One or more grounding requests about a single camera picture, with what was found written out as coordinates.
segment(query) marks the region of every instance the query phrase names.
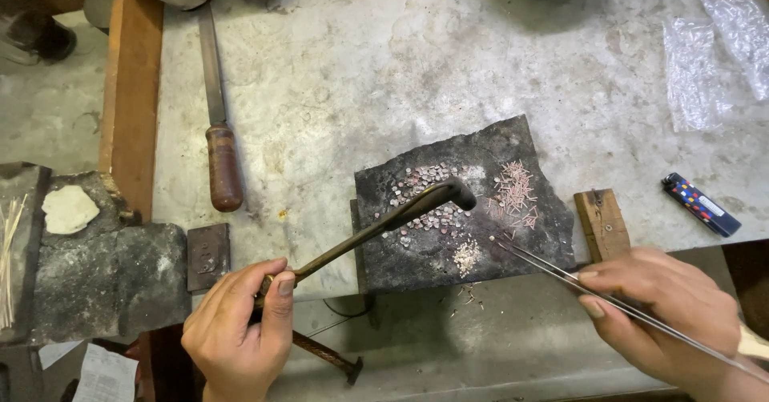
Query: hammer handle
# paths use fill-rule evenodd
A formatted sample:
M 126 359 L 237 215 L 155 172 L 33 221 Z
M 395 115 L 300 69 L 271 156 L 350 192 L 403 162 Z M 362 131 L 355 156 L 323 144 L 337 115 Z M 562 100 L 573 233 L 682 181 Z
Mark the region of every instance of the hammer handle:
M 205 132 L 205 139 L 208 142 L 211 204 L 216 210 L 230 213 L 243 204 L 243 187 L 238 173 L 235 134 L 227 124 L 216 123 Z

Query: wooden handle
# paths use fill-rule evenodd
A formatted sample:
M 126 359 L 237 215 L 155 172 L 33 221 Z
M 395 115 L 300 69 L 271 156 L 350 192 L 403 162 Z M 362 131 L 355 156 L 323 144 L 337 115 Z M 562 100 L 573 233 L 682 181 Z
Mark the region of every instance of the wooden handle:
M 208 141 L 211 203 L 223 213 L 235 211 L 243 204 L 235 134 L 227 124 L 217 123 L 208 128 L 205 138 Z
M 740 354 L 769 361 L 769 341 L 753 333 L 743 323 L 740 323 L 740 333 Z

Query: printed receipt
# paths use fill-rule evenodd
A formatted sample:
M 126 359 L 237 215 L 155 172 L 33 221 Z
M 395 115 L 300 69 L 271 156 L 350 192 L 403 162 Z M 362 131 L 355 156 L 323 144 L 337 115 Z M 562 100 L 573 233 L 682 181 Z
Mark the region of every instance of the printed receipt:
M 72 402 L 133 402 L 136 360 L 89 344 Z

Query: lighter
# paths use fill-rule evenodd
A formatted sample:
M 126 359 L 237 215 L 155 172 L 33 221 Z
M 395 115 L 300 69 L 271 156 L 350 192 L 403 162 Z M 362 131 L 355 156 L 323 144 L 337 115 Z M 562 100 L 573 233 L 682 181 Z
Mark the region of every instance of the lighter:
M 677 173 L 665 177 L 662 187 L 676 201 L 684 204 L 697 219 L 724 237 L 730 237 L 742 226 L 742 223 L 737 222 L 737 219 Z

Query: plastic bag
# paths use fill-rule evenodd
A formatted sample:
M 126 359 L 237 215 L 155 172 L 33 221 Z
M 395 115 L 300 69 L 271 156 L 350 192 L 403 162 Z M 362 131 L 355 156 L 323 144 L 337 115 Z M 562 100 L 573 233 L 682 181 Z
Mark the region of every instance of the plastic bag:
M 756 99 L 769 99 L 769 23 L 763 0 L 702 0 Z
M 677 18 L 663 26 L 673 130 L 710 131 L 719 127 L 732 105 L 726 101 L 716 73 L 713 23 Z

